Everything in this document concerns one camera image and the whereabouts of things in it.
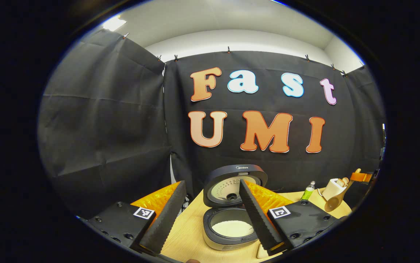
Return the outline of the white toaster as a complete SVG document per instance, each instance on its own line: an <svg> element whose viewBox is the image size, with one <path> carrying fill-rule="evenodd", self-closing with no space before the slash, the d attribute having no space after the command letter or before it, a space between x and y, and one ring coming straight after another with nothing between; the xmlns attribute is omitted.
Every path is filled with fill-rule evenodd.
<svg viewBox="0 0 420 263"><path fill-rule="evenodd" d="M318 191L318 193L323 196L326 201L345 190L346 187L340 187L337 183L335 183L336 181L337 178L331 179L324 190Z"/></svg>

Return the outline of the dark grey rice cooker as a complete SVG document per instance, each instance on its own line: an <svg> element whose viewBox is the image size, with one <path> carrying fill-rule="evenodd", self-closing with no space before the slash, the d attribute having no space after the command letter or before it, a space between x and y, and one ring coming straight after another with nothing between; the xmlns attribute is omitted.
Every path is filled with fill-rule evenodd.
<svg viewBox="0 0 420 263"><path fill-rule="evenodd" d="M239 164L217 168L206 179L203 202L209 209L203 215L203 238L212 249L236 250L258 240L240 197L242 181L265 186L267 174L257 165Z"/></svg>

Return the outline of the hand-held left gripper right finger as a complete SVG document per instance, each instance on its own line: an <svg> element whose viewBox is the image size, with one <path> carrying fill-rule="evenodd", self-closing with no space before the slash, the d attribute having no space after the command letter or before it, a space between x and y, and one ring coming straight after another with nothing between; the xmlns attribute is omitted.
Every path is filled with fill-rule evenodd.
<svg viewBox="0 0 420 263"><path fill-rule="evenodd" d="M263 202L253 192L259 185L240 181L239 195L254 231L269 256L297 250L317 241L342 223L308 200L287 205L272 204L263 209Z"/></svg>

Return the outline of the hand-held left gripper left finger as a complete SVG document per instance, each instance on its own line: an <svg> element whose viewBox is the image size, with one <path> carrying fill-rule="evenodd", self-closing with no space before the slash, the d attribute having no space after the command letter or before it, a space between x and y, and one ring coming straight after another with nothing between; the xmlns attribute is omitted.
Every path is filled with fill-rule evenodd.
<svg viewBox="0 0 420 263"><path fill-rule="evenodd" d="M178 181L133 203L116 202L86 220L86 226L119 245L157 256L185 197L186 183Z"/></svg>

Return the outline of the black backdrop cloth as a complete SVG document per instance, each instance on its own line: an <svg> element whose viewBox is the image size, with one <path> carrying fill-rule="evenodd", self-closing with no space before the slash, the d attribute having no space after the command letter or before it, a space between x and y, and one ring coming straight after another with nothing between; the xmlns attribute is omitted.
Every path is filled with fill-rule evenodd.
<svg viewBox="0 0 420 263"><path fill-rule="evenodd" d="M275 52L222 50L161 62L107 30L83 37L51 76L38 143L76 215L176 181L191 199L211 171L254 164L281 193L379 166L387 126L372 76Z"/></svg>

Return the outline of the green drink bottle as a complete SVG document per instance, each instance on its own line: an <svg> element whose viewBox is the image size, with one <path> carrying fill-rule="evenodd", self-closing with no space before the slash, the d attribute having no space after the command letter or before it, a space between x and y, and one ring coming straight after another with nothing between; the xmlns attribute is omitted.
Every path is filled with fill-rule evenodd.
<svg viewBox="0 0 420 263"><path fill-rule="evenodd" d="M315 190L315 183L315 181L311 181L310 184L305 188L305 191L301 196L301 200L309 200L310 196Z"/></svg>

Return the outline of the wooden spoon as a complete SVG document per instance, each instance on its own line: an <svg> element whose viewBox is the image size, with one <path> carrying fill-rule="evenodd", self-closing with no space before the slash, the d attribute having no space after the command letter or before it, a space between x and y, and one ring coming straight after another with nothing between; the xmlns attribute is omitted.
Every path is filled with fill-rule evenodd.
<svg viewBox="0 0 420 263"><path fill-rule="evenodd" d="M358 175L361 172L361 169L358 168L357 170L355 170L355 173L352 173L351 177L348 180L348 184L345 188L345 190L342 191L342 193L337 194L336 196L333 196L332 198L330 198L329 200L327 200L326 204L325 204L325 211L327 213L330 213L331 211L335 210L336 208L338 208L341 204L341 202L343 201L343 198L347 192L347 190L352 186L352 183L360 178L360 176Z"/></svg>

